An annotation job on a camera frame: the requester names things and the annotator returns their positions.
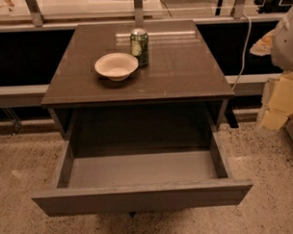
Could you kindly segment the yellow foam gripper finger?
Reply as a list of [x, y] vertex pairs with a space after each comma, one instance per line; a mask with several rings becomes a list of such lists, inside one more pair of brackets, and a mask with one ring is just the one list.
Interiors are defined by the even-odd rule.
[[277, 135], [293, 114], [293, 71], [286, 70], [278, 79], [269, 79], [261, 102], [255, 129], [263, 137]]

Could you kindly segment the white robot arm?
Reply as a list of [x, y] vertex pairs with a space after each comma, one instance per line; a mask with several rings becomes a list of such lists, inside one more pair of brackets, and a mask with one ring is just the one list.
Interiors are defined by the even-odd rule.
[[282, 69], [278, 79], [270, 79], [265, 85], [256, 121], [258, 134], [273, 136], [293, 114], [293, 5], [277, 27], [253, 45], [251, 53], [270, 55], [272, 64]]

